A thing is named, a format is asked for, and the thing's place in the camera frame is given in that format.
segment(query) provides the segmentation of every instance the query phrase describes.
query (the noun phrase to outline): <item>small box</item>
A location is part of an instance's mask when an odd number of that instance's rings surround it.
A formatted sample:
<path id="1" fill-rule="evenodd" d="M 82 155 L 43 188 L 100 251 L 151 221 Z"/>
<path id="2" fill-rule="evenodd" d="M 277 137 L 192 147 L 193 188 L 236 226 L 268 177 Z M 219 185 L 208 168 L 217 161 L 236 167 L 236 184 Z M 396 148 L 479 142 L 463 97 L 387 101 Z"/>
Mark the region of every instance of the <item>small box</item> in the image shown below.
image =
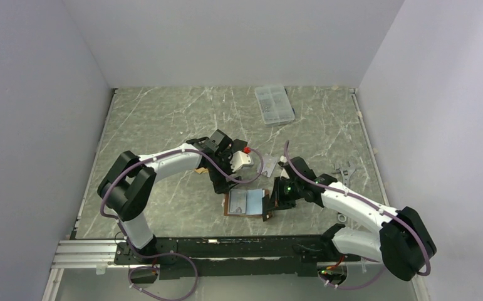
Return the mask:
<path id="1" fill-rule="evenodd" d="M 294 112 L 284 86 L 263 86 L 254 89 L 263 123 L 268 127 L 288 124 Z"/>

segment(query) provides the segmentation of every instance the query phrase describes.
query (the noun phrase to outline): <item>wrench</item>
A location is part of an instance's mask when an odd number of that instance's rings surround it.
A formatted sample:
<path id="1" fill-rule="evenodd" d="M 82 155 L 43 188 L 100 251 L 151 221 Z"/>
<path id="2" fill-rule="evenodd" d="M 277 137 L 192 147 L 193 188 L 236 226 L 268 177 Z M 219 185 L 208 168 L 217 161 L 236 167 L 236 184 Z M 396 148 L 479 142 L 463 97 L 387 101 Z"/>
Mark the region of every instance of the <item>wrench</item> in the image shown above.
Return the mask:
<path id="1" fill-rule="evenodd" d="M 343 184 L 346 187 L 350 187 L 350 177 L 352 174 L 356 171 L 356 166 L 354 163 L 348 161 L 348 167 L 342 168 L 339 166 L 339 164 L 335 164 L 335 170 L 334 174 L 341 174 L 341 177 L 343 177 Z"/>
<path id="2" fill-rule="evenodd" d="M 356 171 L 356 166 L 354 163 L 348 161 L 348 167 L 342 168 L 339 166 L 339 164 L 335 164 L 335 170 L 334 174 L 341 174 L 341 177 L 343 178 L 343 185 L 346 187 L 349 187 L 350 185 L 350 177 L 352 174 Z M 348 218 L 343 215 L 342 213 L 337 212 L 337 220 L 340 221 L 341 223 L 345 223 Z"/>

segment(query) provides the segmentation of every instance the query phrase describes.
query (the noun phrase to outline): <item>white enclosure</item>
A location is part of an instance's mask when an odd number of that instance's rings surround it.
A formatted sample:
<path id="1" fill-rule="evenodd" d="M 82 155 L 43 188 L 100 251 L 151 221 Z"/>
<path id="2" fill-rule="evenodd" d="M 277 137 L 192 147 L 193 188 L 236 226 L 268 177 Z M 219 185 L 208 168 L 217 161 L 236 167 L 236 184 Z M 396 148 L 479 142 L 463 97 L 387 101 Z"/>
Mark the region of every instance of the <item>white enclosure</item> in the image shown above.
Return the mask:
<path id="1" fill-rule="evenodd" d="M 40 300 L 111 88 L 272 83 L 359 87 L 431 299 L 483 300 L 483 0 L 0 0 L 0 300 Z"/>

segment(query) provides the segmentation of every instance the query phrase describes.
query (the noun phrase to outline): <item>floor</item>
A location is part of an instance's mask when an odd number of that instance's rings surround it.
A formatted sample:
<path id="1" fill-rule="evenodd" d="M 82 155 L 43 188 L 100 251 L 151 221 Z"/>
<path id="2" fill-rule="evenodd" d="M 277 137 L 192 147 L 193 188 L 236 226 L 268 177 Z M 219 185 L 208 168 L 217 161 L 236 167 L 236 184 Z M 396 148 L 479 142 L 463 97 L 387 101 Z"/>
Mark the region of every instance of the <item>floor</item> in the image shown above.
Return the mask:
<path id="1" fill-rule="evenodd" d="M 315 173 L 331 173 L 334 163 L 351 161 L 357 170 L 352 190 L 382 202 L 377 177 L 346 87 L 286 87 L 295 121 L 266 127 L 254 87 L 141 87 L 116 91 L 100 152 L 88 187 L 77 238 L 112 238 L 116 223 L 99 214 L 97 186 L 123 151 L 153 154 L 191 138 L 221 129 L 249 142 L 263 154 L 279 157 L 290 140 L 289 153 L 301 156 Z M 255 169 L 242 171 L 244 179 Z M 243 186 L 272 189 L 273 177 Z M 214 194 L 207 174 L 194 171 L 164 179 L 153 188 L 145 215 L 157 236 L 242 236 L 321 234 L 337 222 L 336 212 L 298 201 L 296 208 L 277 211 L 267 222 L 224 216 L 222 196 Z M 358 228 L 349 221 L 349 226 Z"/>

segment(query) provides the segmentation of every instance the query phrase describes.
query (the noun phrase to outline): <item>white object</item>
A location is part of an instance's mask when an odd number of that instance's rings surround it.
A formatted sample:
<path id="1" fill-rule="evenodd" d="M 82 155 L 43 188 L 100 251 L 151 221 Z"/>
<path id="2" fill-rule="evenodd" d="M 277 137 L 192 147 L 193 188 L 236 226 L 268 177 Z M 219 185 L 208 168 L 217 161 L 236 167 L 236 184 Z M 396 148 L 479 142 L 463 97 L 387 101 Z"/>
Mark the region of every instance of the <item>white object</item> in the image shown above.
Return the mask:
<path id="1" fill-rule="evenodd" d="M 343 185 L 340 182 L 334 182 L 330 184 L 330 187 L 342 189 Z M 351 189 L 348 191 L 349 193 L 358 194 Z M 379 209 L 385 210 L 395 216 L 398 215 L 396 208 L 384 206 L 369 200 L 378 207 L 378 209 L 374 209 L 358 199 L 331 190 L 326 190 L 321 197 L 325 207 L 334 209 L 352 220 L 357 221 L 372 233 L 378 233 L 382 228 L 382 223 L 388 223 L 392 220 L 386 215 L 380 215 L 378 212 Z"/>
<path id="2" fill-rule="evenodd" d="M 263 123 L 269 127 L 288 124 L 294 112 L 284 86 L 263 86 L 254 89 Z"/>
<path id="3" fill-rule="evenodd" d="M 342 228 L 335 233 L 331 241 L 342 254 L 356 254 L 382 262 L 380 235 Z"/>
<path id="4" fill-rule="evenodd" d="M 122 221 L 122 225 L 129 240 L 138 249 L 143 248 L 153 239 L 153 231 L 149 228 L 143 211 L 130 221 Z"/>
<path id="5" fill-rule="evenodd" d="M 237 151 L 234 153 L 232 156 L 232 159 L 230 160 L 230 166 L 232 167 L 232 171 L 236 172 L 243 167 L 247 166 L 253 166 L 254 161 L 252 161 L 252 158 L 250 157 L 249 154 L 246 154 L 242 151 Z"/>
<path id="6" fill-rule="evenodd" d="M 152 155 L 140 155 L 140 161 L 144 161 L 145 159 L 149 159 L 151 157 L 158 157 L 161 154 L 164 154 L 166 152 L 174 151 L 176 149 L 180 150 L 187 150 L 187 149 L 193 149 L 197 150 L 194 146 L 188 143 L 184 143 L 179 147 L 176 147 L 174 149 L 169 149 L 164 152 L 159 152 L 156 154 Z M 200 160 L 202 159 L 202 156 L 199 154 L 195 154 L 193 152 L 181 152 L 178 154 L 171 155 L 169 157 L 156 160 L 154 162 L 149 162 L 146 164 L 148 167 L 152 167 L 155 169 L 155 172 L 157 174 L 155 178 L 155 183 L 165 179 L 166 177 L 172 176 L 174 174 L 178 174 L 179 172 L 183 171 L 190 171 L 192 169 L 195 169 L 199 166 Z"/>

